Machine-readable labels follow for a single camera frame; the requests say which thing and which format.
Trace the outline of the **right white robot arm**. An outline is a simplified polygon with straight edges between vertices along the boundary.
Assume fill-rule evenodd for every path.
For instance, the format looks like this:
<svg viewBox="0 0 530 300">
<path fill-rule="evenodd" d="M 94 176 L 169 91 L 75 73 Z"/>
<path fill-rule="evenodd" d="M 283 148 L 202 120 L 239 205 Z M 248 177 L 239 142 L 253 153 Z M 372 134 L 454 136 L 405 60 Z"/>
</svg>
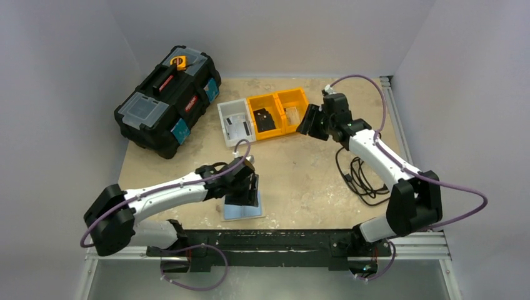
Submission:
<svg viewBox="0 0 530 300">
<path fill-rule="evenodd" d="M 352 245 L 367 246 L 394 236 L 403 237 L 424 229 L 443 216 L 441 191 L 432 172 L 406 162 L 386 146 L 363 119 L 353 119 L 346 96 L 325 87 L 323 104 L 310 104 L 297 131 L 323 141 L 332 138 L 359 156 L 382 179 L 390 197 L 386 212 L 352 229 Z"/>
</svg>

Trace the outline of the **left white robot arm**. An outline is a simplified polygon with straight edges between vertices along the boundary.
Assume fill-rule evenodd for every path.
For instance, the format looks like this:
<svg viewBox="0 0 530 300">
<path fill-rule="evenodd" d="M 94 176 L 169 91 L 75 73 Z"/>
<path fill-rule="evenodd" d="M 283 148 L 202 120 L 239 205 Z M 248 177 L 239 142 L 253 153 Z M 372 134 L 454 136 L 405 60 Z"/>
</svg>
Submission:
<svg viewBox="0 0 530 300">
<path fill-rule="evenodd" d="M 230 163 L 202 165 L 187 175 L 151 187 L 123 190 L 105 187 L 84 213 L 87 226 L 81 246 L 110 256 L 128 246 L 158 249 L 186 245 L 186 233 L 177 220 L 149 221 L 153 215 L 178 206 L 224 199 L 230 205 L 257 206 L 259 175 L 244 156 Z"/>
</svg>

